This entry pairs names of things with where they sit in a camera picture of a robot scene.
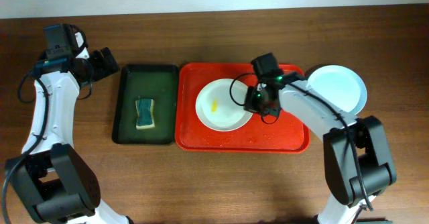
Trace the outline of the light blue plate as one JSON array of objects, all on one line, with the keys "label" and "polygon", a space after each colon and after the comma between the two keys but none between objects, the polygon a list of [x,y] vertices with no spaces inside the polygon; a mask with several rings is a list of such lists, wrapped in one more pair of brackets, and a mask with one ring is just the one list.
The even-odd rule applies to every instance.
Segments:
[{"label": "light blue plate", "polygon": [[366,105],[365,83],[356,72],[344,66],[322,66],[309,75],[308,84],[325,99],[354,115]]}]

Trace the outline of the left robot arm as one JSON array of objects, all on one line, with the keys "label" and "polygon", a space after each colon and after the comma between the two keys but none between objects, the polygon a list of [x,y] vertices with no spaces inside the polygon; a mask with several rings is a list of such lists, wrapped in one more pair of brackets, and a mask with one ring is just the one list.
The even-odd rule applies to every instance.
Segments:
[{"label": "left robot arm", "polygon": [[131,223],[101,198],[95,173],[73,146],[80,90],[119,69],[110,49],[47,50],[29,75],[36,103],[21,155],[5,163],[3,189],[12,186],[36,223]]}]

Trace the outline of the green and yellow sponge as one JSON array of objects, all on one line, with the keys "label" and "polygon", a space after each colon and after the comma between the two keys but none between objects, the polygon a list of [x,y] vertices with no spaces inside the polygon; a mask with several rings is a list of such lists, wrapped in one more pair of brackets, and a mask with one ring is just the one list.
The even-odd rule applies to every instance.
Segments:
[{"label": "green and yellow sponge", "polygon": [[138,99],[135,101],[135,106],[137,111],[136,129],[154,128],[154,100]]}]

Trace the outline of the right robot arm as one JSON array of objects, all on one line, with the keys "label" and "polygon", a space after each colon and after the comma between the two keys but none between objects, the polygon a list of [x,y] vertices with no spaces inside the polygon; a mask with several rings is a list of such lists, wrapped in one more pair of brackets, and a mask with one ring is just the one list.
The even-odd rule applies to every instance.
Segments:
[{"label": "right robot arm", "polygon": [[265,117],[292,114],[323,142],[324,174],[330,197],[315,223],[355,223],[372,200],[397,180],[381,121],[343,111],[296,72],[256,72],[244,108]]}]

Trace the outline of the white plate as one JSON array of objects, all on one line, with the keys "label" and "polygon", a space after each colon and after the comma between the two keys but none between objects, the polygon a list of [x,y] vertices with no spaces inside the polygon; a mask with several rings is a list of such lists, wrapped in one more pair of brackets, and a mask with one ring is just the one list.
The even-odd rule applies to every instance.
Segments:
[{"label": "white plate", "polygon": [[238,80],[222,78],[208,83],[196,98],[195,111],[200,122],[215,131],[233,131],[253,116],[240,106],[248,86]]}]

